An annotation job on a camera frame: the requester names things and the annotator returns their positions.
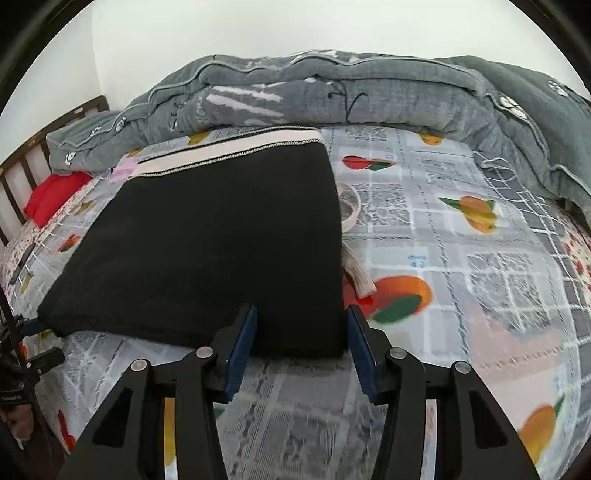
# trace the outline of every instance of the folded blanket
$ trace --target folded blanket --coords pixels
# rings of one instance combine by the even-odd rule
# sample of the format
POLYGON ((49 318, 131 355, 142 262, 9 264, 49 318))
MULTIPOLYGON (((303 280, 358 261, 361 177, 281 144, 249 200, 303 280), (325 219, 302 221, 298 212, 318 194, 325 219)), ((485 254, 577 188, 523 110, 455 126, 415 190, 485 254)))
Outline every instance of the folded blanket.
POLYGON ((122 112, 86 118, 47 141, 54 171, 95 173, 128 151, 217 125, 385 124, 504 158, 534 193, 564 196, 591 214, 588 141, 577 139, 590 120, 574 92, 519 67, 331 50, 204 57, 122 112))
POLYGON ((340 262, 322 136, 275 127, 139 163, 38 316, 64 335, 95 330, 198 348, 247 302, 258 310, 256 353, 341 356, 340 262))

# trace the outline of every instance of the white wall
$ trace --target white wall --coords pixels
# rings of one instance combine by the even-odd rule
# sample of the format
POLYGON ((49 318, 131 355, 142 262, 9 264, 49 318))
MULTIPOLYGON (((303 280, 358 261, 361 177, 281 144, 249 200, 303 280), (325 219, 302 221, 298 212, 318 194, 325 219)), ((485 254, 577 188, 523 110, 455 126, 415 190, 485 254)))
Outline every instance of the white wall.
POLYGON ((121 109, 204 55, 312 48, 476 55, 546 72, 589 98, 551 40, 509 0, 95 0, 100 85, 121 109))
POLYGON ((35 59, 0 115, 0 163, 41 128, 100 95, 92 4, 35 59))

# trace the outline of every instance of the blue gripper pad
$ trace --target blue gripper pad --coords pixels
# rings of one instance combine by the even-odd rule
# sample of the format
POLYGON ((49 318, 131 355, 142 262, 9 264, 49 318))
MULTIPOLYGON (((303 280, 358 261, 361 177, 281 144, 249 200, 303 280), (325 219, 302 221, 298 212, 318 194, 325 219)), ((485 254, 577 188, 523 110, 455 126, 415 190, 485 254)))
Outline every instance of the blue gripper pad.
POLYGON ((355 311, 351 307, 345 311, 345 316, 347 320, 349 350, 353 357, 353 363, 355 363, 361 390, 369 397, 370 402, 377 402, 379 395, 376 381, 376 365, 361 326, 359 325, 359 322, 365 322, 366 320, 363 316, 357 318, 355 311))
POLYGON ((224 385, 224 396, 228 401, 234 398, 234 395, 240 390, 246 362, 251 354, 252 343, 255 340, 256 326, 258 316, 256 308, 251 307, 246 314, 246 320, 242 324, 242 329, 238 334, 230 359, 228 360, 228 369, 226 371, 226 383, 224 385))

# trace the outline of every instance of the white strap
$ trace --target white strap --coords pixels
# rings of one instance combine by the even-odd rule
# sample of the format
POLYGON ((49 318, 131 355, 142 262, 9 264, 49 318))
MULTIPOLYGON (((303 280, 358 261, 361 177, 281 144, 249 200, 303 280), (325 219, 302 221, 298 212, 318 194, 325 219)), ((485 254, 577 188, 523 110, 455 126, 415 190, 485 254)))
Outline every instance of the white strap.
MULTIPOLYGON (((343 233, 348 232, 351 230, 355 224, 357 223, 357 219, 359 218, 359 213, 361 211, 361 197, 359 196, 359 192, 353 188, 351 185, 346 183, 338 183, 336 185, 337 194, 339 195, 339 203, 343 211, 349 211, 349 216, 341 221, 341 229, 343 233), (355 205, 352 205, 347 200, 343 200, 340 196, 345 192, 345 190, 349 189, 353 195, 355 196, 355 205)), ((361 263, 355 257, 353 251, 347 246, 347 244, 343 241, 342 249, 341 249, 341 257, 342 257, 342 265, 343 269, 349 274, 351 279, 353 280, 353 285, 355 286, 355 293, 357 297, 362 299, 375 293, 377 288, 369 274, 363 269, 361 263)))
POLYGON ((345 220, 342 220, 340 223, 341 229, 343 233, 345 233, 351 230, 357 223, 357 218, 359 218, 359 212, 361 212, 361 197, 359 196, 359 192, 357 191, 357 189, 353 188, 351 185, 348 185, 346 183, 337 183, 336 192, 339 195, 339 202, 341 208, 345 207, 345 209, 351 212, 350 215, 345 220), (347 200, 343 200, 340 198, 340 196, 347 189, 349 189, 353 193, 353 195, 355 195, 355 205, 351 205, 351 203, 347 200))

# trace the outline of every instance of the gray comforter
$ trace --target gray comforter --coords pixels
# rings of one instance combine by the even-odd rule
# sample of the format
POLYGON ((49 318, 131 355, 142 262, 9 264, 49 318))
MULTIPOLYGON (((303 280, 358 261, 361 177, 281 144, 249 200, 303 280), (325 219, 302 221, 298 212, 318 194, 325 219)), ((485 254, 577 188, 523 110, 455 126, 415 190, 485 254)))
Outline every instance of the gray comforter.
POLYGON ((522 182, 591 218, 591 109, 539 72, 476 57, 308 51, 195 60, 136 98, 47 135, 53 171, 98 173, 128 151, 229 125, 384 124, 506 159, 522 182))

